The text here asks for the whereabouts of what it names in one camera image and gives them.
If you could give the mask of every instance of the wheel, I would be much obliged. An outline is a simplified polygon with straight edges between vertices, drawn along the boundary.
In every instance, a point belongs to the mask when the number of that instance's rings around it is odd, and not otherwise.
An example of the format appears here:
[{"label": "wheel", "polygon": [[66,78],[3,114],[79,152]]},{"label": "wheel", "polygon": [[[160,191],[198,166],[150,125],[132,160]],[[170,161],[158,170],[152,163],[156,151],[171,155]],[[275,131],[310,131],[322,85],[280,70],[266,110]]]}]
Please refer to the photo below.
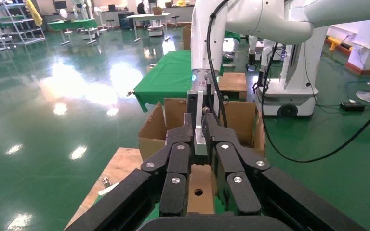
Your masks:
[{"label": "wheel", "polygon": [[283,117],[283,118],[292,118],[292,117],[296,117],[297,113],[298,113],[298,109],[296,105],[285,104],[278,109],[277,116]]}]

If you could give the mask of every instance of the wooden block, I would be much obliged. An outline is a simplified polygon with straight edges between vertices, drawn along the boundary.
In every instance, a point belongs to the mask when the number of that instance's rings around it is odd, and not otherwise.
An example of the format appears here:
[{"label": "wooden block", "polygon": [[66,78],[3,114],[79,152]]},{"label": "wooden block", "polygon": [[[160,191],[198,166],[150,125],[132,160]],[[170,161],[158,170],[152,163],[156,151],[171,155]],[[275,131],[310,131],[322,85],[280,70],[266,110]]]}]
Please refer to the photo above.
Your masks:
[{"label": "wooden block", "polygon": [[136,148],[118,148],[113,158],[99,176],[89,194],[86,196],[76,213],[67,224],[65,229],[72,224],[77,218],[85,213],[94,204],[98,197],[98,191],[104,189],[102,179],[108,177],[112,184],[121,182],[134,169],[140,169],[143,160],[141,158],[140,150]]},{"label": "wooden block", "polygon": [[209,165],[192,165],[189,178],[188,213],[214,214],[212,169]]},{"label": "wooden block", "polygon": [[219,77],[219,88],[226,95],[238,93],[238,98],[245,100],[247,97],[247,84],[245,73],[225,72]]}]

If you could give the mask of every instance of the white table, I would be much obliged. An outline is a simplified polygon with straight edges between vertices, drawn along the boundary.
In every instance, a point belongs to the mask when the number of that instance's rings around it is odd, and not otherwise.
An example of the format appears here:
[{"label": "white table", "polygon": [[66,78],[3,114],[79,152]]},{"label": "white table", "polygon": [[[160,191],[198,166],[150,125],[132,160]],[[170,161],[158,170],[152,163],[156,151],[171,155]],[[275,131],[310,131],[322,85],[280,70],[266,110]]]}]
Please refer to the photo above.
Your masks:
[{"label": "white table", "polygon": [[134,42],[138,42],[141,38],[138,37],[137,35],[137,26],[136,22],[140,21],[151,21],[151,20],[164,20],[165,22],[165,41],[168,41],[170,37],[168,36],[168,28],[167,28],[167,20],[166,16],[171,14],[170,12],[165,12],[162,13],[161,15],[153,15],[153,14],[135,14],[135,15],[130,15],[127,18],[132,18],[134,20],[134,31],[135,31],[135,40]]}]

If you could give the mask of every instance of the glossy floor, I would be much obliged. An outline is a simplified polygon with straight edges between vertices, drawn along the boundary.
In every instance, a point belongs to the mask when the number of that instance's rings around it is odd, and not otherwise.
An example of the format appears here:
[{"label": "glossy floor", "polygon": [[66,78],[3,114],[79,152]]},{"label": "glossy floor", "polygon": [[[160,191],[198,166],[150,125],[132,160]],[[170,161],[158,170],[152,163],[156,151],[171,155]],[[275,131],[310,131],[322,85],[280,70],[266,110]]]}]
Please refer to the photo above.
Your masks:
[{"label": "glossy floor", "polygon": [[[47,42],[0,52],[0,230],[62,230],[115,151],[137,147],[148,114],[127,92],[150,63],[183,47],[181,31],[170,30],[169,42],[139,35],[142,40],[133,43],[132,31],[110,32],[92,46],[73,35],[73,44],[61,47],[60,36],[49,34]],[[237,66],[228,71],[244,71],[246,48],[243,41]],[[346,83],[358,80],[344,71],[343,60],[323,55],[316,84],[320,104],[345,101]],[[274,73],[280,71],[276,65]],[[256,75],[247,74],[250,87]],[[349,97],[367,88],[351,83]],[[284,153],[308,159],[339,146],[369,117],[370,109],[343,116],[316,108],[312,118],[266,121]],[[269,144],[267,157],[370,230],[370,126],[324,161],[292,163]]]}]

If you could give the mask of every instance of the cable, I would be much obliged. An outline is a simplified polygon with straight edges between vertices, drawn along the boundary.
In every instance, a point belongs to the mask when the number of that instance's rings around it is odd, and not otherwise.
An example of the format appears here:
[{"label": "cable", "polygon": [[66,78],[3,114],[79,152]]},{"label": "cable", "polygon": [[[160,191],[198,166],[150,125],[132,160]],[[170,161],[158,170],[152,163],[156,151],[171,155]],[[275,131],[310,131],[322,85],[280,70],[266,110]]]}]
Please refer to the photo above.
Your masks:
[{"label": "cable", "polygon": [[215,117],[216,122],[219,126],[221,126],[221,121],[219,120],[218,115],[216,114],[215,109],[213,108],[212,100],[211,100],[211,84],[206,85],[207,91],[206,91],[206,98],[208,99],[208,106],[210,111],[213,113],[213,117]]},{"label": "cable", "polygon": [[319,107],[319,109],[325,113],[328,113],[328,114],[341,114],[343,116],[346,116],[346,115],[349,115],[350,113],[342,113],[342,112],[328,112],[326,110],[324,110],[317,102],[317,98],[316,98],[316,95],[314,94],[314,88],[313,88],[313,84],[310,82],[310,78],[308,77],[308,72],[307,72],[307,59],[306,59],[306,43],[307,42],[304,42],[304,68],[305,68],[305,76],[307,77],[307,80],[308,80],[308,83],[310,84],[310,87],[311,87],[311,91],[313,93],[313,97],[314,97],[314,101],[316,101],[316,105]]},{"label": "cable", "polygon": [[224,122],[224,127],[227,128],[227,119],[226,119],[226,112],[225,112],[225,106],[222,98],[222,94],[219,90],[219,84],[218,81],[216,80],[216,74],[215,70],[213,68],[213,62],[212,62],[212,55],[211,55],[211,30],[212,30],[212,25],[213,21],[216,18],[216,14],[219,12],[219,10],[230,0],[223,0],[213,11],[213,13],[209,16],[209,24],[208,24],[208,33],[206,35],[206,50],[208,53],[208,62],[209,62],[209,67],[211,68],[211,74],[212,74],[212,81],[213,84],[215,85],[215,90],[216,94],[218,95],[219,98],[219,112],[218,112],[218,117],[220,116],[220,112],[222,111],[222,116],[223,116],[223,122]]},{"label": "cable", "polygon": [[[269,69],[270,69],[270,67],[271,67],[271,64],[272,64],[272,61],[273,61],[273,57],[274,57],[274,54],[276,53],[276,51],[274,50],[273,52],[272,52],[272,58],[271,58],[271,60],[270,60],[270,63],[269,63]],[[268,74],[266,73],[265,75],[264,75],[264,82],[266,82],[267,81],[267,76],[268,76]],[[262,109],[262,114],[263,114],[263,112],[264,112],[264,94],[265,94],[265,92],[266,92],[266,87],[263,87],[263,92],[262,92],[262,107],[261,107],[261,109]],[[361,134],[362,133],[362,131],[364,131],[365,130],[365,128],[367,128],[368,127],[368,125],[370,124],[370,119],[351,137],[351,138],[349,138],[345,143],[343,143],[340,147],[338,147],[337,149],[335,149],[334,151],[332,151],[332,152],[330,152],[329,154],[327,154],[327,155],[324,155],[324,156],[321,156],[321,157],[318,157],[318,158],[315,158],[315,159],[310,159],[310,160],[295,160],[295,159],[292,159],[292,158],[290,158],[290,157],[287,157],[287,156],[285,156],[285,155],[283,155],[280,151],[279,151],[279,149],[275,146],[275,144],[273,143],[273,141],[272,141],[272,139],[270,138],[270,135],[269,135],[269,132],[268,132],[268,130],[267,130],[267,127],[266,127],[266,122],[265,122],[265,119],[263,118],[262,119],[262,121],[263,121],[263,127],[264,127],[264,131],[265,131],[265,133],[266,133],[266,136],[267,136],[267,138],[269,139],[269,142],[270,142],[270,144],[272,145],[272,147],[276,150],[276,152],[280,155],[280,156],[282,156],[283,158],[285,158],[285,159],[287,159],[287,160],[290,160],[290,161],[293,161],[293,162],[296,162],[296,163],[311,163],[311,162],[315,162],[315,161],[318,161],[318,160],[322,160],[322,159],[325,159],[325,158],[327,158],[327,157],[330,157],[330,156],[332,156],[332,155],[334,155],[334,154],[336,154],[337,152],[339,152],[341,149],[343,149],[344,147],[346,147],[349,143],[351,143],[359,134]]]}]

